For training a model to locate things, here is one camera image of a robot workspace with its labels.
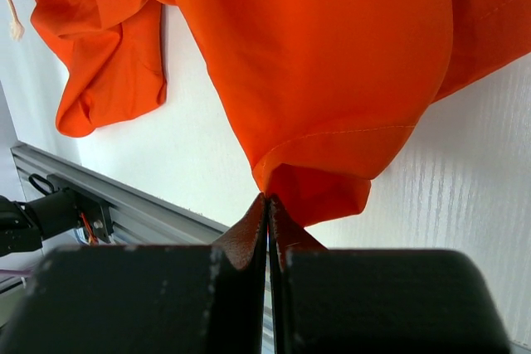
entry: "white backdrop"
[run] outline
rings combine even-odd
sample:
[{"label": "white backdrop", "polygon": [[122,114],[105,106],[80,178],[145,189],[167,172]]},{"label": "white backdrop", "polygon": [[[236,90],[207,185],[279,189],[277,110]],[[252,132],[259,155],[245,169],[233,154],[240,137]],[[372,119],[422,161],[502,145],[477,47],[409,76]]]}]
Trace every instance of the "white backdrop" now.
[{"label": "white backdrop", "polygon": [[[56,133],[66,70],[29,27],[0,12],[2,64],[18,136],[132,187],[231,225],[257,193],[204,61],[179,10],[166,10],[168,102],[88,138]],[[309,228],[334,247],[464,251],[488,280],[511,337],[531,345],[531,56],[433,105],[373,184],[367,210]]]}]

